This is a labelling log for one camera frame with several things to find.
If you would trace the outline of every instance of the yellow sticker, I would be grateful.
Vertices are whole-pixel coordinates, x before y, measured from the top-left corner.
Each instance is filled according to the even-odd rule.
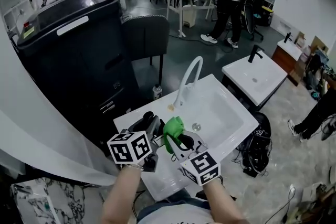
[[[34,32],[34,30],[35,30],[35,28],[33,26],[31,29],[29,29],[27,32],[25,32],[23,34],[23,39],[25,39],[26,37],[28,37],[32,32]]]

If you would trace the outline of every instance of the chair backrest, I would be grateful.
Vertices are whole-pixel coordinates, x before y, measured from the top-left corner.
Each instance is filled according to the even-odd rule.
[[[132,61],[167,53],[169,22],[162,15],[147,15],[126,20],[122,35]]]

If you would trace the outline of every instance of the black and white qr marker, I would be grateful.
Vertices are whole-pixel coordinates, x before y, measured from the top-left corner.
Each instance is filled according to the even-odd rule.
[[[137,164],[152,153],[145,131],[116,134],[107,145],[116,164]]]
[[[206,150],[181,163],[184,175],[200,186],[220,175],[221,164],[212,157],[212,150]]]

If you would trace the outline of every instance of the white sink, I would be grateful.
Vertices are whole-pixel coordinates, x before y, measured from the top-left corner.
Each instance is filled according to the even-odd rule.
[[[258,106],[281,82],[287,73],[262,51],[262,59],[255,55],[252,63],[249,56],[222,68],[222,72]]]
[[[164,122],[180,116],[187,131],[193,132],[194,123],[201,125],[196,133],[213,150],[213,157],[221,161],[258,126],[258,122],[212,74],[198,80],[193,92],[188,105],[174,111],[170,109],[177,96],[175,91],[115,119],[116,127],[118,131],[127,129],[147,111],[152,111]],[[159,201],[193,183],[177,170],[179,162],[171,161],[165,147],[159,148],[157,154],[156,172],[142,173],[142,179],[153,198]]]

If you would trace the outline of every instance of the curved faucet spout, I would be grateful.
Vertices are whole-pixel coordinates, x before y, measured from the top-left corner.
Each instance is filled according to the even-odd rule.
[[[191,72],[193,71],[195,65],[197,65],[198,63],[198,69],[197,69],[197,73],[194,79],[194,83],[192,85],[185,85]],[[202,69],[202,65],[203,65],[203,58],[201,56],[196,57],[192,63],[190,64],[190,66],[188,67],[187,71],[185,72],[183,79],[181,81],[180,84],[180,88],[179,88],[179,93],[177,94],[177,98],[174,102],[174,107],[179,108],[181,107],[186,101],[187,101],[187,97],[190,95],[191,91],[196,87],[196,83],[198,81],[199,75],[201,73],[201,69]]]

